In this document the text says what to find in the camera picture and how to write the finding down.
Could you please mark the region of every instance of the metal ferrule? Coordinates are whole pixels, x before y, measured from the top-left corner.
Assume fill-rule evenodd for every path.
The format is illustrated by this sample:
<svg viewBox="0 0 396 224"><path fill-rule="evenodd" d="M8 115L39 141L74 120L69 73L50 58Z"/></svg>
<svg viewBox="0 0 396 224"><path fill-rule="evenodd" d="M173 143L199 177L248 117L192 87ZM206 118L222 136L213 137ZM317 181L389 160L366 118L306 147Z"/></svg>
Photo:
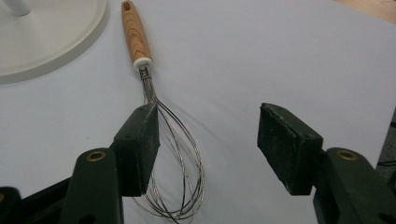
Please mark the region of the metal ferrule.
<svg viewBox="0 0 396 224"><path fill-rule="evenodd" d="M142 80L151 77L149 74L149 66L147 64L142 64L139 66L139 73Z"/></svg>

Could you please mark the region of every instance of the metal wire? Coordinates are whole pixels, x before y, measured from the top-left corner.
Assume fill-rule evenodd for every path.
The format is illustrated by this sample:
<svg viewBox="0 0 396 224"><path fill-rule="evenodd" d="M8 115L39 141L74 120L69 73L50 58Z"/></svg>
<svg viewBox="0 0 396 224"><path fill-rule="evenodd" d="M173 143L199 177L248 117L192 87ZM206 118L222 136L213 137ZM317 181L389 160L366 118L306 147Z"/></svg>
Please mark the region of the metal wire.
<svg viewBox="0 0 396 224"><path fill-rule="evenodd" d="M143 83L145 104L157 104L163 136L181 168L183 193L180 207L170 209L170 205L164 201L156 183L154 168L148 184L148 192L143 196L147 206L136 198L133 199L140 208L154 216L165 217L175 223L181 223L182 220L192 223L193 217L204 199L205 171L199 148L186 126L157 98L149 75L149 68L144 65L139 67L139 71ZM193 161L193 165L187 166L186 162L188 161Z"/></svg>

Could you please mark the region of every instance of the white round base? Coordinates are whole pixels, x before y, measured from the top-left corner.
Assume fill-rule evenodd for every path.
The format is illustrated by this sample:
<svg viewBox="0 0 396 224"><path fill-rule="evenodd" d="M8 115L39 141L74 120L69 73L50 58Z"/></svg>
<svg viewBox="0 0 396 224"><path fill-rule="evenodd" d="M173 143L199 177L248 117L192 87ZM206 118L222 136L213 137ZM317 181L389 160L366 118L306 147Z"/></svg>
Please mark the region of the white round base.
<svg viewBox="0 0 396 224"><path fill-rule="evenodd" d="M0 1L0 84L39 77L77 58L108 21L107 0L29 0L14 16Z"/></svg>

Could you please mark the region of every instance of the wooden handle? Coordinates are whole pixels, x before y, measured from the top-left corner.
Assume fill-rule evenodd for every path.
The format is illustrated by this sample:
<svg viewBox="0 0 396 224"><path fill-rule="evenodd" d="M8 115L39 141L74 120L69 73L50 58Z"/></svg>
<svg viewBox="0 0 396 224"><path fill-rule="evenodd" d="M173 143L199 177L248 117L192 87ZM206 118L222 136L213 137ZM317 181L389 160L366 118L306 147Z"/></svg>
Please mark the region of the wooden handle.
<svg viewBox="0 0 396 224"><path fill-rule="evenodd" d="M122 2L121 11L125 38L134 68L143 63L151 63L149 42L134 4L131 1Z"/></svg>

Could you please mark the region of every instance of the wire whisk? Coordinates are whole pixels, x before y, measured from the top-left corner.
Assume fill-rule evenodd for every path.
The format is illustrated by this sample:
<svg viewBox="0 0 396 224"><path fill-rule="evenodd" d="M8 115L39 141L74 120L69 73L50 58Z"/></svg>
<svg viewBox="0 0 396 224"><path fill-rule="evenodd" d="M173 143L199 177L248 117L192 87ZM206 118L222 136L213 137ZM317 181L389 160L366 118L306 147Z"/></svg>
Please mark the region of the wire whisk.
<svg viewBox="0 0 396 224"><path fill-rule="evenodd" d="M204 198L205 172L198 146L180 119L157 98L151 76L149 75L149 68L145 65L140 66L139 72L143 83L145 104L156 103L158 105L161 129L181 167L183 194L180 208L176 210L169 209L166 202L163 201L163 196L158 189L153 172L148 185L148 193L143 196L151 210L143 206L136 198L134 198L134 201L139 207L154 216L166 217L176 223L190 218L189 223L192 223L193 216L201 207ZM185 160L185 156L193 159L193 167L196 169L196 174L198 174L195 181L191 180L193 173L189 172L186 167L185 163L187 160Z"/></svg>
<svg viewBox="0 0 396 224"><path fill-rule="evenodd" d="M175 223L180 223L183 220L192 223L193 217L204 199L205 172L198 146L175 113L157 98L149 73L149 67L152 64L149 42L134 4L129 0L122 2L121 12L131 60L134 69L139 71L142 79L145 104L157 104L159 124L162 129L160 135L165 141L165 144L162 145L168 145L177 159L181 168L183 188L181 199L179 199L180 205L171 209L170 203L166 202L162 190L159 188L161 184L156 182L154 165L143 202L136 198L134 201L140 208L154 216L165 217Z"/></svg>

